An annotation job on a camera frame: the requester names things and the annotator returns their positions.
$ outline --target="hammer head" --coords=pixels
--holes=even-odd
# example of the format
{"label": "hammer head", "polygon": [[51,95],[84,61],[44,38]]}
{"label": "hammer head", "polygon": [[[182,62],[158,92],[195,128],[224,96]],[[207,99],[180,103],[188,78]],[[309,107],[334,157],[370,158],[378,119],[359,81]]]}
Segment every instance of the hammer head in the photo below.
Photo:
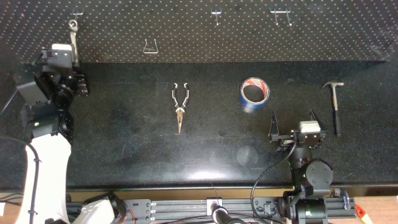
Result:
{"label": "hammer head", "polygon": [[336,86],[343,86],[344,83],[343,83],[343,82],[338,82],[338,81],[328,81],[327,83],[325,83],[325,84],[323,85],[323,87],[325,87],[325,86],[327,86],[327,85],[330,85],[331,87],[336,87]]}

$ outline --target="orange object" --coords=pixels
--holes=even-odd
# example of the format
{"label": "orange object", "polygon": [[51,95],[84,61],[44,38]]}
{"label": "orange object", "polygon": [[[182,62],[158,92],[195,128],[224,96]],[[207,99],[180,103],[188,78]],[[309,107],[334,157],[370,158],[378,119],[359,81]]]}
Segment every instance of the orange object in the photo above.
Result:
{"label": "orange object", "polygon": [[362,222],[364,222],[365,224],[373,224],[369,215],[366,214],[366,212],[365,212],[365,210],[363,210],[363,208],[361,208],[359,205],[355,205],[355,210],[356,210],[356,214],[362,220]]}

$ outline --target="hammer handle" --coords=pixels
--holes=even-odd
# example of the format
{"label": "hammer handle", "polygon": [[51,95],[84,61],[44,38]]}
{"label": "hammer handle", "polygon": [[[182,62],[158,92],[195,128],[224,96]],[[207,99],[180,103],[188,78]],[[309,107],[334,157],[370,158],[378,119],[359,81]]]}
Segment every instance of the hammer handle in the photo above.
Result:
{"label": "hammer handle", "polygon": [[340,129],[340,117],[338,116],[338,110],[335,110],[335,131],[338,137],[341,136],[341,129]]}

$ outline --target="pliers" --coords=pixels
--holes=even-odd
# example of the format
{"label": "pliers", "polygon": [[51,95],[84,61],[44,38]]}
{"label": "pliers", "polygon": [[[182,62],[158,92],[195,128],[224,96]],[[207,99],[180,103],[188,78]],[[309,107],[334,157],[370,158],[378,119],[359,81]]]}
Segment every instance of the pliers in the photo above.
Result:
{"label": "pliers", "polygon": [[189,88],[188,88],[188,83],[185,83],[184,84],[185,99],[184,99],[184,102],[182,102],[182,105],[180,106],[177,102],[177,99],[175,98],[175,92],[177,91],[177,87],[178,87],[178,85],[176,83],[174,83],[173,89],[172,89],[172,98],[173,98],[173,104],[175,107],[175,112],[177,113],[178,133],[181,134],[182,118],[183,118],[183,114],[185,113],[185,109],[187,108],[188,100],[189,100]]}

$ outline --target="hammer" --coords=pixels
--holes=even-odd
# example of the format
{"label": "hammer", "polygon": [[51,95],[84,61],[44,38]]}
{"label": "hammer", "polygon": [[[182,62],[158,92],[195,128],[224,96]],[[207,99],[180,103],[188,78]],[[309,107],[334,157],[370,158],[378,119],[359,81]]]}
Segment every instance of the hammer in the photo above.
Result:
{"label": "hammer", "polygon": [[324,84],[323,87],[330,85],[332,94],[333,94],[333,106],[335,107],[335,131],[337,136],[341,136],[340,132],[340,118],[338,117],[338,108],[337,108],[337,96],[336,96],[336,86],[343,86],[343,82],[337,82],[337,81],[328,81],[327,83]]}

